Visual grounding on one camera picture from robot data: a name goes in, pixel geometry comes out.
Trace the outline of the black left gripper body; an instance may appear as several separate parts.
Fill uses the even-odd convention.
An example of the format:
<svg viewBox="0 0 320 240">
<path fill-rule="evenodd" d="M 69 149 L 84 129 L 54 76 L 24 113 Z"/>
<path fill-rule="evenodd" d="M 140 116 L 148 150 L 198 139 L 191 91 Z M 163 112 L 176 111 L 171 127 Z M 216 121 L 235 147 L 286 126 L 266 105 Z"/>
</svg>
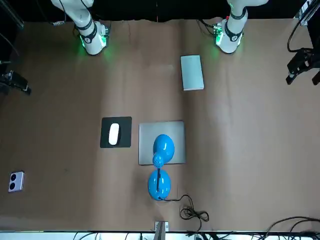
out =
<svg viewBox="0 0 320 240">
<path fill-rule="evenodd" d="M 319 64 L 320 52 L 314 49 L 301 48 L 296 53 L 298 61 L 306 64 Z"/>
</svg>

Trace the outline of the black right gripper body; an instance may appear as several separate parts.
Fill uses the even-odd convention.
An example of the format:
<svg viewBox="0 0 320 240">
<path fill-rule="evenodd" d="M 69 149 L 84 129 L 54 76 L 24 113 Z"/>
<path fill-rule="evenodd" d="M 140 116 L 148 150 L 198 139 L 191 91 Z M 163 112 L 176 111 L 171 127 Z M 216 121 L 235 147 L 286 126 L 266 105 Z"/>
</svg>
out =
<svg viewBox="0 0 320 240">
<path fill-rule="evenodd" d="M 14 71 L 10 70 L 9 72 L 5 72 L 0 76 L 0 86 L 1 87 L 8 87 L 8 88 L 14 88 L 15 83 L 13 80 L 14 77 Z"/>
</svg>

